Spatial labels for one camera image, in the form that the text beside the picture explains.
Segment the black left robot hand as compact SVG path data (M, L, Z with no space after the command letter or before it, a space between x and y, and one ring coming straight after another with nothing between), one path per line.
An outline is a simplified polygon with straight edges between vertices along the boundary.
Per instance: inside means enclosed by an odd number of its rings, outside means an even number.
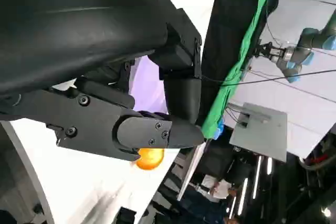
M1 0L1 119L31 119L63 148L139 159L203 143L202 38L171 0ZM159 68L168 112L135 111L129 71Z

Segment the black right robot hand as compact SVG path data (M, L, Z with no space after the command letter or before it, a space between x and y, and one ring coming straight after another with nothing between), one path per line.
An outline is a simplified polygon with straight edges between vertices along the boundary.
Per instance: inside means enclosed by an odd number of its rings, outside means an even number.
M115 224L134 224L135 215L136 211L121 207L117 214Z

